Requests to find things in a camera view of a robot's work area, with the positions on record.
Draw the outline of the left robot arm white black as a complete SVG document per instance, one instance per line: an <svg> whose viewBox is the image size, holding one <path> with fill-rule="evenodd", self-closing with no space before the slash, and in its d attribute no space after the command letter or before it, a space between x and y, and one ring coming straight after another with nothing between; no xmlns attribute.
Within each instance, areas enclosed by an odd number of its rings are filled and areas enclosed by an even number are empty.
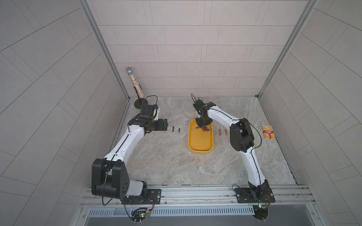
<svg viewBox="0 0 362 226"><path fill-rule="evenodd" d="M140 140L152 131L166 131L167 119L159 119L157 104L142 104L140 113L127 123L125 134L102 159L91 168L91 193L102 198L119 199L123 204L142 204L148 199L147 183L131 180L127 162Z"/></svg>

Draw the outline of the yellow red card pack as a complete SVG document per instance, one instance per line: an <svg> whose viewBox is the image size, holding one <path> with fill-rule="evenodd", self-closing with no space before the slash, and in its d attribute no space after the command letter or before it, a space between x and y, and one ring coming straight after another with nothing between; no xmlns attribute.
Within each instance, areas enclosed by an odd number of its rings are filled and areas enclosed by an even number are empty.
<svg viewBox="0 0 362 226"><path fill-rule="evenodd" d="M262 129L263 136L265 139L276 139L272 126L262 125L261 129Z"/></svg>

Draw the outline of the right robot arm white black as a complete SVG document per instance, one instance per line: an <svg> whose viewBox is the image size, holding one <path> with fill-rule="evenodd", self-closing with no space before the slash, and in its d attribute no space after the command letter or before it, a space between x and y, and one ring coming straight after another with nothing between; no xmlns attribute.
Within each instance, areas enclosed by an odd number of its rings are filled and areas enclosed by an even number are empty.
<svg viewBox="0 0 362 226"><path fill-rule="evenodd" d="M230 143L234 150L240 152L246 167L252 200L255 202L274 202L272 190L255 155L255 138L249 121L246 118L235 118L213 102L205 104L202 100L196 100L193 106L199 115L196 118L199 127L206 127L215 120L229 131Z"/></svg>

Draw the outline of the circuit board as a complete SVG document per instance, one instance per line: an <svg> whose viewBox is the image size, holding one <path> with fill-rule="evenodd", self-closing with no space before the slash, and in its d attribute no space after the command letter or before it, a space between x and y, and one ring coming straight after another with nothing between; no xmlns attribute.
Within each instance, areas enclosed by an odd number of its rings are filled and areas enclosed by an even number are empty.
<svg viewBox="0 0 362 226"><path fill-rule="evenodd" d="M141 224L143 220L150 216L150 214L151 211L148 208L138 208L131 212L131 218L133 219L134 224L137 222Z"/></svg>
<svg viewBox="0 0 362 226"><path fill-rule="evenodd" d="M257 205L253 205L254 210L254 218L257 220L266 221L269 215L269 208L268 207L260 207Z"/></svg>

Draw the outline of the microphone on black stand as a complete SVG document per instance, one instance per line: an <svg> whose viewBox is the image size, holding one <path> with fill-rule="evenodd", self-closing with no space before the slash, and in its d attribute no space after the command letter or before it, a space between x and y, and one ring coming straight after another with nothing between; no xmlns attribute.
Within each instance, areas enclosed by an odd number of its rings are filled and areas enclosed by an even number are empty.
<svg viewBox="0 0 362 226"><path fill-rule="evenodd" d="M137 97L138 97L138 99L134 102L134 106L137 109L141 109L142 104L147 104L148 102L143 94L141 86L139 85L139 83L136 80L133 69L131 67L127 67L126 72L129 75L129 77L131 78L131 81L133 82L133 87L134 87Z"/></svg>

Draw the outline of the right circuit board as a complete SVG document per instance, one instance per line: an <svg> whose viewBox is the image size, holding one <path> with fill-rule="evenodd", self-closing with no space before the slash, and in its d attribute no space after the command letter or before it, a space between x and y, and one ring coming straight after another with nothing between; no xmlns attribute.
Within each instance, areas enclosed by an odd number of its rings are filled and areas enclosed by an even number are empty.
<svg viewBox="0 0 362 226"><path fill-rule="evenodd" d="M269 215L269 208L268 207L260 207L257 205L253 205L254 210L254 218L257 220L266 221Z"/></svg>

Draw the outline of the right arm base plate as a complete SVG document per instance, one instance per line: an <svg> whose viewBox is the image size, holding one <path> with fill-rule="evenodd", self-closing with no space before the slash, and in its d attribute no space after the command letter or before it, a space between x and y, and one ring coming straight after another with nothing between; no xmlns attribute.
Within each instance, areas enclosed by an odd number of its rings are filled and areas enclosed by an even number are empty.
<svg viewBox="0 0 362 226"><path fill-rule="evenodd" d="M270 187L266 188L233 188L238 203L274 203L275 197Z"/></svg>

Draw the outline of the yellow plastic storage tray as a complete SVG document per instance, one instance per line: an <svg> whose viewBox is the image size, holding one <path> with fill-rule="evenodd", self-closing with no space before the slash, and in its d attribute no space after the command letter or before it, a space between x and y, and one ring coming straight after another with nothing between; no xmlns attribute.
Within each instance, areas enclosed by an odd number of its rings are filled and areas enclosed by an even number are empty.
<svg viewBox="0 0 362 226"><path fill-rule="evenodd" d="M188 147L192 153L208 154L214 148L213 124L208 125L210 129L206 132L204 129L194 129L198 127L196 120L189 123Z"/></svg>

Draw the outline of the left circuit board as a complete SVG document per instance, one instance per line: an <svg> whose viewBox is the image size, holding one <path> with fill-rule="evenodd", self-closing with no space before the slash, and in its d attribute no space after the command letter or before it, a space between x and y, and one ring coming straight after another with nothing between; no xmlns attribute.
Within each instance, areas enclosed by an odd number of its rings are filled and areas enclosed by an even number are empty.
<svg viewBox="0 0 362 226"><path fill-rule="evenodd" d="M148 208L138 208L131 212L131 218L133 219L134 224L137 222L141 224L143 220L150 216L150 214L151 211Z"/></svg>

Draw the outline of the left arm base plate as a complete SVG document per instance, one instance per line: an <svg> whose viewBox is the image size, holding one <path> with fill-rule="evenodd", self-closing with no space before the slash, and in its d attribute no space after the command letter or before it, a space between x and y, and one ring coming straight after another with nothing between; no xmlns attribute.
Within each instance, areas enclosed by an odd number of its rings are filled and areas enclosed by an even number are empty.
<svg viewBox="0 0 362 226"><path fill-rule="evenodd" d="M126 196L121 203L123 205L160 204L161 192L161 189L148 189L147 193L142 192L140 196Z"/></svg>

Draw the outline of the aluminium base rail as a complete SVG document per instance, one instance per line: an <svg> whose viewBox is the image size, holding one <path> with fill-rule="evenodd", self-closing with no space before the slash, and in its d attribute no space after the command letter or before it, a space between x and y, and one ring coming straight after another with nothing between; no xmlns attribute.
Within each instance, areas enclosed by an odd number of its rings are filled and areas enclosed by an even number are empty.
<svg viewBox="0 0 362 226"><path fill-rule="evenodd" d="M271 191L265 198L256 202L243 192L237 192L243 186L232 185L160 185L148 186L148 192L156 207L173 206L241 206L288 204L316 204L308 186L271 185Z"/></svg>

